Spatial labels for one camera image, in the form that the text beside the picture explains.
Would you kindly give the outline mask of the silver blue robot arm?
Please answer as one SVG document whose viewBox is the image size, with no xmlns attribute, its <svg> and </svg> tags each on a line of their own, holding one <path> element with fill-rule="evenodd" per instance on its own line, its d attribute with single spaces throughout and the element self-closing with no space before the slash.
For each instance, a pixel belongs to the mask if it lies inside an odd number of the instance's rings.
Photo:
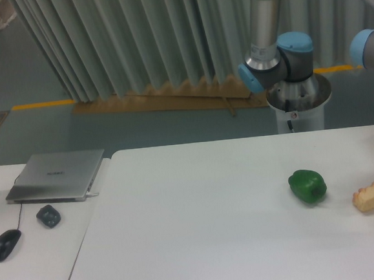
<svg viewBox="0 0 374 280">
<path fill-rule="evenodd" d="M 374 7 L 374 0 L 365 0 Z M 331 97 L 328 80 L 313 69 L 313 42 L 303 32 L 277 37 L 280 0 L 251 0 L 251 46 L 238 66 L 240 79 L 254 94 L 284 113 L 309 111 Z M 374 70 L 374 29 L 360 31 L 351 41 L 354 65 Z"/>
</svg>

